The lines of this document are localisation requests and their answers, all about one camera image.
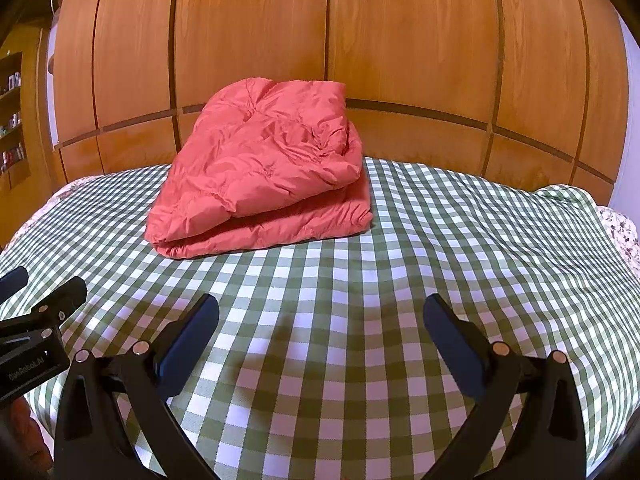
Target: folded red jacket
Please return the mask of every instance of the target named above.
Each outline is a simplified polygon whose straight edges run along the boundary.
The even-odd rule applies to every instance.
[[[145,239],[170,258],[364,231],[362,144],[344,85],[250,78],[215,94],[175,157]]]

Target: wood grain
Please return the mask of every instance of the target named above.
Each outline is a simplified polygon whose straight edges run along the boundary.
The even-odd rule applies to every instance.
[[[177,0],[177,105],[246,77],[324,79],[326,0]]]
[[[495,0],[331,0],[329,78],[347,96],[491,121]]]
[[[4,172],[0,174],[0,197],[6,196],[11,191],[11,185],[9,184],[9,174]]]
[[[52,178],[53,191],[56,192],[61,187],[67,184],[65,168],[62,165],[62,156],[60,155],[59,149],[56,149],[50,152],[49,164],[53,172],[53,178]]]
[[[601,178],[583,170],[582,168],[575,168],[574,179],[571,182],[572,186],[579,187],[587,191],[596,204],[609,205],[611,194],[613,193],[613,184],[605,182]]]
[[[625,42],[609,0],[582,0],[589,41],[589,99],[578,158],[615,180],[625,145],[628,80]]]
[[[97,139],[104,173],[171,164],[176,153],[171,117],[113,130]]]
[[[200,112],[178,115],[178,133],[180,134],[181,146],[184,146],[184,143],[189,139],[191,132],[193,131],[193,125],[196,123],[199,116]]]
[[[499,135],[494,136],[485,178],[525,191],[549,184],[566,184],[571,163],[533,146]]]
[[[63,0],[53,95],[60,142],[96,129],[92,50],[98,0]]]
[[[29,168],[29,161],[24,159],[16,162],[9,168],[9,182],[11,182],[11,189],[18,187],[30,176],[31,170]]]
[[[171,0],[100,0],[94,44],[98,127],[171,108],[170,11]]]
[[[41,193],[40,181],[34,176],[21,180],[9,195],[2,199],[2,211],[10,212],[2,215],[0,221],[0,245],[5,245],[44,203],[38,200]]]
[[[461,124],[376,110],[348,110],[367,156],[479,174],[486,132]]]
[[[504,65],[497,124],[575,156],[586,91],[578,0],[502,0]]]
[[[95,137],[79,140],[60,149],[66,179],[73,182],[83,176],[103,174],[98,143]]]

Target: bed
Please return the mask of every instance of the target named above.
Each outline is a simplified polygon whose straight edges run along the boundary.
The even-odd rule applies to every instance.
[[[168,166],[74,183],[0,254],[27,288],[0,305],[25,313],[71,276],[88,301],[63,325],[70,355],[152,340],[208,292],[221,321],[172,412],[225,480],[408,479],[424,474],[472,403],[420,320],[438,292],[455,313],[526,355],[569,356],[592,469],[640,400],[640,281],[620,229],[570,186],[534,193],[483,178],[366,158],[371,229],[195,260],[142,238]],[[65,375],[28,395],[51,432]],[[125,397],[143,463],[159,470]],[[486,466],[500,459],[516,398]]]

